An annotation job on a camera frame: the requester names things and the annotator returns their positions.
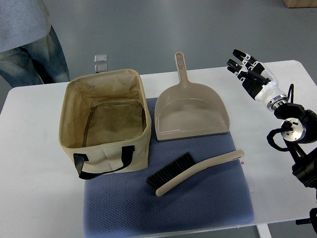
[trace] hand brush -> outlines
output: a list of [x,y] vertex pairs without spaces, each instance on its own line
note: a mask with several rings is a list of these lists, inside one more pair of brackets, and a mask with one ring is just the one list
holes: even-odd
[[147,178],[147,184],[156,189],[156,195],[163,194],[195,173],[211,166],[220,165],[244,156],[243,150],[236,150],[196,163],[190,153],[186,153]]

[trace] fabric storage basket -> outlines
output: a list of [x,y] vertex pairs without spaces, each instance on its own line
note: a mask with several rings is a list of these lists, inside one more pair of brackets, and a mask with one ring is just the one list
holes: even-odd
[[65,91],[59,142],[81,179],[148,167],[151,118],[138,72],[82,76]]

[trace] dustpan handle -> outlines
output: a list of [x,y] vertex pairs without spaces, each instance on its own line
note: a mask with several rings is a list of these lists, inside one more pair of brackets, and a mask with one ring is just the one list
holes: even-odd
[[178,72],[179,83],[182,87],[186,87],[189,83],[184,55],[181,52],[175,54],[175,62]]

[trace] robot finger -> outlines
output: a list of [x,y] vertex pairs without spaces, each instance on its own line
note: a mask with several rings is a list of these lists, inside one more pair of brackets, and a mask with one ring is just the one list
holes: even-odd
[[238,58],[249,70],[253,70],[253,68],[259,63],[253,56],[240,50],[234,50],[233,55]]

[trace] black handle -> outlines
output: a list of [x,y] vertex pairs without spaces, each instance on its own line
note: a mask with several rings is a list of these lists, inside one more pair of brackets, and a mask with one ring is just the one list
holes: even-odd
[[98,173],[98,174],[88,173],[88,172],[82,171],[85,161],[89,161],[86,154],[76,154],[75,153],[73,157],[74,157],[75,168],[78,172],[79,178],[88,180],[88,179],[93,179],[95,177],[98,177],[100,175],[113,173],[113,172],[116,172],[116,171],[119,171],[121,169],[128,167],[132,163],[133,152],[134,152],[134,145],[123,146],[122,147],[122,154],[121,154],[121,161],[123,163],[123,166],[119,169],[116,169],[116,170],[107,171],[107,172]]

